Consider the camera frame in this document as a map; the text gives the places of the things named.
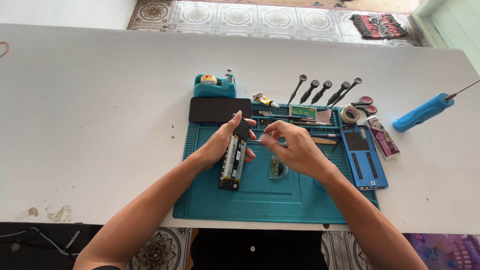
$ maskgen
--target glue tube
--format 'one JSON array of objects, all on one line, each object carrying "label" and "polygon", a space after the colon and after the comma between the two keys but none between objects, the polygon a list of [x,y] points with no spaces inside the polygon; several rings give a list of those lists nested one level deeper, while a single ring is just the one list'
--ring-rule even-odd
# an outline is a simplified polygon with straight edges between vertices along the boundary
[{"label": "glue tube", "polygon": [[256,101],[259,101],[269,107],[275,107],[275,108],[280,108],[280,105],[276,104],[275,102],[273,102],[273,100],[269,100],[266,96],[263,95],[262,92],[256,94],[256,95],[253,95],[253,99],[256,100]]},{"label": "glue tube", "polygon": [[390,134],[385,130],[384,125],[382,125],[378,117],[374,115],[369,116],[365,120],[365,124],[370,129],[372,139],[380,148],[385,160],[391,160],[400,156],[400,150],[398,150]]}]

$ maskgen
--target yellow glue tube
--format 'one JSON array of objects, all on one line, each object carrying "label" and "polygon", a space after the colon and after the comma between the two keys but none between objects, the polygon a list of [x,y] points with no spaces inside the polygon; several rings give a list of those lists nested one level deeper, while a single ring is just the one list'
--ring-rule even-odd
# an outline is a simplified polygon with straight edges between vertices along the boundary
[{"label": "yellow glue tube", "polygon": [[260,92],[256,95],[253,95],[253,99],[258,101],[258,102],[261,102],[261,103],[263,103],[263,104],[265,104],[269,107],[280,108],[280,105],[273,102],[273,100],[269,100],[266,96],[263,95],[262,92]]}]

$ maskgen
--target hand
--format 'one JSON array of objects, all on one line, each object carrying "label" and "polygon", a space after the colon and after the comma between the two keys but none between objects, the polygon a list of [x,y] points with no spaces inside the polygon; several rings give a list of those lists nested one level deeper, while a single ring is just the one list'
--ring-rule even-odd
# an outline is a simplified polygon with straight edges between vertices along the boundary
[{"label": "hand", "polygon": [[[312,141],[308,131],[278,120],[265,128],[260,144],[270,148],[277,157],[292,170],[315,178],[319,182],[328,180],[338,168],[331,163]],[[281,135],[285,136],[288,148],[277,143]]]},{"label": "hand", "polygon": [[[210,169],[222,159],[225,155],[225,150],[228,147],[230,137],[232,136],[233,131],[238,127],[241,120],[241,111],[239,111],[232,120],[228,123],[223,124],[213,135],[208,139],[208,141],[196,150],[192,155],[197,155],[204,162],[205,169]],[[257,122],[252,119],[245,119],[250,125],[255,125]],[[252,140],[256,139],[255,134],[252,130],[249,130],[248,137]],[[247,147],[245,149],[245,162],[250,162],[255,158],[253,151]]]}]

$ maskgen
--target green door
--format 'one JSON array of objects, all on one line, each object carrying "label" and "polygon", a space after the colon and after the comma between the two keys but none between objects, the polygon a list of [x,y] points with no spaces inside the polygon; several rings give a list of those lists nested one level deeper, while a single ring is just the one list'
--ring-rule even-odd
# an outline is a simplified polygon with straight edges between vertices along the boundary
[{"label": "green door", "polygon": [[412,15],[433,48],[462,49],[480,74],[480,0],[423,0]]}]

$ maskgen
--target wall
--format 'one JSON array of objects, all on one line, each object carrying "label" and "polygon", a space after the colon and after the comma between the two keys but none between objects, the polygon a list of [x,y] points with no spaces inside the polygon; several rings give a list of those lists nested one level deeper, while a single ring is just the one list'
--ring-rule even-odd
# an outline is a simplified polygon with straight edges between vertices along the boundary
[{"label": "wall", "polygon": [[463,50],[480,74],[479,0],[425,0],[413,17],[432,47]]},{"label": "wall", "polygon": [[136,0],[0,0],[0,23],[126,29]]}]

